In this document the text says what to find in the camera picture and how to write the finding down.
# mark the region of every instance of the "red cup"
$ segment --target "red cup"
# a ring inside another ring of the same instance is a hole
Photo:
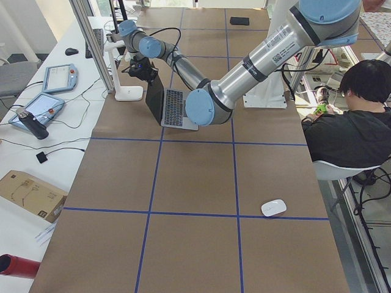
[[[38,261],[19,256],[2,255],[0,256],[0,275],[34,279],[40,264]]]

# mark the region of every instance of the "white table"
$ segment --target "white table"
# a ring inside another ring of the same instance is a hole
[[[90,22],[93,28],[106,28],[110,27],[110,23],[108,23],[110,20],[111,18],[93,17],[90,19]],[[72,56],[66,56],[64,52],[68,47],[78,49],[79,53]],[[30,82],[31,84],[33,82],[42,81],[46,67],[67,63],[73,63],[76,66],[79,76],[75,89],[71,92],[57,94],[58,97],[69,102],[65,104],[62,111],[55,119],[66,122],[70,126],[77,126],[80,123],[82,115],[88,106],[86,100],[81,96],[77,96],[100,78],[93,59],[86,59],[84,57],[84,48],[84,38],[78,23],[75,22],[71,25],[61,41],[54,47],[51,54],[43,62],[42,66]],[[105,53],[104,59],[106,64],[109,64],[107,53]],[[15,104],[27,104],[28,101],[41,92],[41,89],[42,84],[29,87],[20,95]],[[55,145],[64,141],[88,138],[91,136],[92,129],[97,122],[104,104],[104,98],[106,97],[105,87],[102,81],[99,80],[96,82],[94,86],[84,94],[84,97],[89,101],[90,107],[80,127],[71,129],[63,123],[52,122],[48,126],[49,136],[46,139],[38,140],[32,134],[20,130],[15,126],[1,125],[0,139],[6,139],[15,143],[39,148]],[[14,115],[14,113],[9,111],[1,124],[7,123],[12,115]],[[78,150],[60,150],[50,154],[48,156],[48,161],[42,164],[39,163],[35,155],[41,151],[47,153],[62,147],[85,149],[88,142],[88,140],[82,140],[74,143],[61,144],[52,148],[32,150],[25,146],[14,145],[3,141],[0,143],[0,178],[10,170],[24,171],[68,192],[84,153]],[[34,237],[49,225],[49,222],[0,197],[0,255],[8,253],[41,261],[48,242],[39,246]],[[29,279],[0,276],[0,292],[28,292],[31,284],[32,280]]]

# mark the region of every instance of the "keyboard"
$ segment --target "keyboard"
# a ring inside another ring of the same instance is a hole
[[[104,54],[104,32],[103,29],[92,29],[93,34],[95,35],[95,38],[98,42],[101,54],[103,56]],[[86,58],[92,58],[92,53],[90,49],[88,48],[88,44],[86,42]]]
[[[168,89],[166,92],[166,116],[164,123],[172,126],[183,124],[183,92]]]

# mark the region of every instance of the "brown table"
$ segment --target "brown table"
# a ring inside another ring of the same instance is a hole
[[[269,20],[265,10],[148,9],[139,25],[181,28],[182,53],[219,79]],[[239,100],[232,121],[194,132],[163,129],[144,100],[109,95],[92,136],[31,293],[349,292],[293,102]],[[275,198],[288,209],[266,219],[260,206]]]

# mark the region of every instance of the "computer mouse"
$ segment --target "computer mouse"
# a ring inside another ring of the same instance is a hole
[[[285,212],[287,210],[286,204],[283,200],[272,200],[267,203],[264,203],[261,207],[262,214],[267,217],[271,217],[272,215],[280,214],[281,212]]]
[[[75,55],[77,53],[79,53],[79,50],[74,49],[74,48],[67,48],[65,50],[65,55],[67,55],[67,56]]]

